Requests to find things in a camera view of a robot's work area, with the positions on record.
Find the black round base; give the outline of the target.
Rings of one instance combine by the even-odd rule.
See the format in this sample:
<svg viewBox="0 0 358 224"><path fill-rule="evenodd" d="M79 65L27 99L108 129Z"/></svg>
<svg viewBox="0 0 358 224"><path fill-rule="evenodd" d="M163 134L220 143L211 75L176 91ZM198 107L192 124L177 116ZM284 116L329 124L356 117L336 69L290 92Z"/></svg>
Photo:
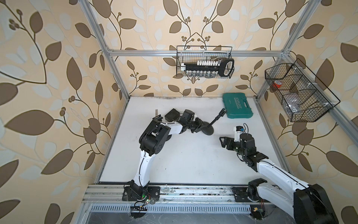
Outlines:
<svg viewBox="0 0 358 224"><path fill-rule="evenodd" d="M200 130L205 134L205 135L212 135L214 133L214 128L208 123L208 122L203 122L201 125Z"/></svg>

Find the black mic stand rod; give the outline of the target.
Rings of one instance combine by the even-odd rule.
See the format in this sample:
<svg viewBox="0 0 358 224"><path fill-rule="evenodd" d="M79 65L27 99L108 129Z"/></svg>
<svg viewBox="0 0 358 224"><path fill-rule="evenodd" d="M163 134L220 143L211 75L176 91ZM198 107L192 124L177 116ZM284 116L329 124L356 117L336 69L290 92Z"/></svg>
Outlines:
<svg viewBox="0 0 358 224"><path fill-rule="evenodd" d="M158 116L154 117L153 120L156 120L158 122L162 122L163 117L159 114Z"/></svg>

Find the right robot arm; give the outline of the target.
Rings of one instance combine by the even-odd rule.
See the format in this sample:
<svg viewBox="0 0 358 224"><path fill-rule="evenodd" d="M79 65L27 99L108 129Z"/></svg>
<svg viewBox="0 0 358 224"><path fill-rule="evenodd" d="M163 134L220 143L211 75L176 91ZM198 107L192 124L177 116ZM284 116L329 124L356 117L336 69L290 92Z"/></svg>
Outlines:
<svg viewBox="0 0 358 224"><path fill-rule="evenodd" d="M258 152L251 134L220 137L219 140L223 148L235 151L245 164L264 176L249 182L247 192L250 201L267 200L293 217L298 224L339 222L325 189L298 179Z"/></svg>

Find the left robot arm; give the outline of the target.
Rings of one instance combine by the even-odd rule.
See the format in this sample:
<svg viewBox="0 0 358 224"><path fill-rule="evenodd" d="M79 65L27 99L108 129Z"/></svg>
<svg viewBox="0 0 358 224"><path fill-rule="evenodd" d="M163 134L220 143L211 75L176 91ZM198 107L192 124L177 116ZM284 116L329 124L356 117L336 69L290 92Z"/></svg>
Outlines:
<svg viewBox="0 0 358 224"><path fill-rule="evenodd" d="M130 189L139 197L144 197L150 182L150 170L155 156L162 150L164 144L176 134L186 130L192 133L211 133L208 122L198 118L194 112L185 110L180 113L176 109L170 110L164 117L154 117L139 138L141 157L137 173L130 183Z"/></svg>

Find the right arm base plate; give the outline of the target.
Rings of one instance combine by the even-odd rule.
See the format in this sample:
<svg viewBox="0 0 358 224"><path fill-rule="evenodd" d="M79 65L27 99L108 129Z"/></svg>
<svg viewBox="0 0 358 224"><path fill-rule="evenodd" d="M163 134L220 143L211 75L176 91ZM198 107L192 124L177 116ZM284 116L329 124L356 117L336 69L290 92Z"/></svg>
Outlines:
<svg viewBox="0 0 358 224"><path fill-rule="evenodd" d="M262 178L258 178L250 181L247 187L232 187L231 190L234 194L235 202L257 203L261 201L262 198L258 194L257 187L262 183L267 183L267 181Z"/></svg>

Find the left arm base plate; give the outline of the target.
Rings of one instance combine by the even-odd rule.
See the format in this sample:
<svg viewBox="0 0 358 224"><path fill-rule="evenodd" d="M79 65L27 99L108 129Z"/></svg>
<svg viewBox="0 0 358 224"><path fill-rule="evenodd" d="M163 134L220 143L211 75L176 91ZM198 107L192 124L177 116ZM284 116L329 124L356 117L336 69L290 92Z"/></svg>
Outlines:
<svg viewBox="0 0 358 224"><path fill-rule="evenodd" d="M157 186L149 186L146 188L132 188L130 186L126 186L124 188L122 200L129 202L136 201L145 201L149 200L150 202L156 202L160 197L160 187Z"/></svg>

